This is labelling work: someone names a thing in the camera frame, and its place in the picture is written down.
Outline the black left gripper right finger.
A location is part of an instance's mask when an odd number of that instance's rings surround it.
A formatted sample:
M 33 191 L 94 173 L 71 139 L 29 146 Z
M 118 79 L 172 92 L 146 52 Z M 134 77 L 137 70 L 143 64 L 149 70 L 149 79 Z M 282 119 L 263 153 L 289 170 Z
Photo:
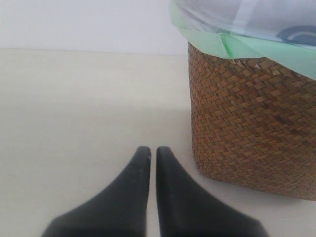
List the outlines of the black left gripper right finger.
M 162 237 L 257 237 L 259 223 L 203 189 L 169 147 L 158 147 L 156 196 Z

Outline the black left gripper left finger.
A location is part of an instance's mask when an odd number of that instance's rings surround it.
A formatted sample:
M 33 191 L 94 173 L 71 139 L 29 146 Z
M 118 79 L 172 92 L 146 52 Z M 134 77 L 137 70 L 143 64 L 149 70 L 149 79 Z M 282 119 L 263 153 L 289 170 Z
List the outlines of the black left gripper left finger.
M 128 165 L 99 194 L 55 218 L 44 237 L 144 237 L 151 151 L 138 147 Z

